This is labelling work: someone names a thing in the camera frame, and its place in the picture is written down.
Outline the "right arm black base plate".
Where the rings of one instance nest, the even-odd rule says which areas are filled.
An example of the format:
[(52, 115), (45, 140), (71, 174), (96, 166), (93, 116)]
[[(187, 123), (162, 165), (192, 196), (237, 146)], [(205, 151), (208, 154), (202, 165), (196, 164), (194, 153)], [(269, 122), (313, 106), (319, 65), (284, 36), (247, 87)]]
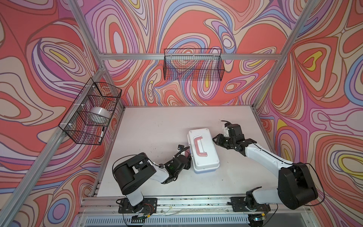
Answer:
[(247, 203), (246, 197), (231, 197), (227, 205), (232, 206), (233, 212), (262, 212), (269, 213), (271, 211), (269, 204), (252, 204)]

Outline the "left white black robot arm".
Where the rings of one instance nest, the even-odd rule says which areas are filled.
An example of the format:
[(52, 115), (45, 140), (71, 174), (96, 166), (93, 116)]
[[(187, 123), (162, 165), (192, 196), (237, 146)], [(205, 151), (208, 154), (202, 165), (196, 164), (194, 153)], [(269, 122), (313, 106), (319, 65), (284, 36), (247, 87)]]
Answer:
[(176, 181), (183, 170), (191, 168), (190, 147), (179, 145), (177, 153), (164, 164), (155, 164), (146, 153), (127, 155), (128, 159), (113, 164), (112, 175), (119, 185), (124, 199), (119, 199), (119, 213), (151, 215), (157, 211), (157, 198), (146, 199), (140, 187), (148, 180), (161, 184)]

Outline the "white blue plastic tool box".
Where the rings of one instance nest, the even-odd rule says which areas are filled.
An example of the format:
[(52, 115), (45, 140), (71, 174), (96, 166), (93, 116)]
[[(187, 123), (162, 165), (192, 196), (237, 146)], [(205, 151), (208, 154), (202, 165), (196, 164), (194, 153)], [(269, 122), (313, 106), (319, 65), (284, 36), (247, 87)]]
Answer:
[(220, 161), (208, 128), (190, 130), (187, 135), (196, 174), (216, 171)]

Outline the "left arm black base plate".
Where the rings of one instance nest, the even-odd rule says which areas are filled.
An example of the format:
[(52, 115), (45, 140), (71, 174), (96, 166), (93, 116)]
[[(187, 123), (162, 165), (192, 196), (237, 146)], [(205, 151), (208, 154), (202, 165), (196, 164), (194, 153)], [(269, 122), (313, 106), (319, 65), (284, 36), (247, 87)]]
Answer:
[(157, 198), (144, 198), (143, 201), (132, 206), (127, 198), (118, 199), (118, 212), (121, 214), (144, 214), (151, 215), (157, 211)]

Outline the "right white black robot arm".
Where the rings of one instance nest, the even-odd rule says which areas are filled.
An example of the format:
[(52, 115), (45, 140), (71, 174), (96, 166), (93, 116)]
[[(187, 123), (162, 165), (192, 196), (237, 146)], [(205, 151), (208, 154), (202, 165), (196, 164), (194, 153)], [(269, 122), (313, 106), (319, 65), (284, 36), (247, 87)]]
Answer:
[(291, 210), (312, 206), (312, 201), (318, 198), (318, 190), (311, 174), (315, 169), (309, 163), (283, 159), (255, 140), (245, 138), (240, 125), (229, 121), (224, 123), (224, 132), (213, 137), (213, 142), (258, 162), (278, 180), (276, 187), (260, 186), (247, 191), (244, 199), (246, 209), (255, 211), (261, 205), (271, 203), (283, 204)]

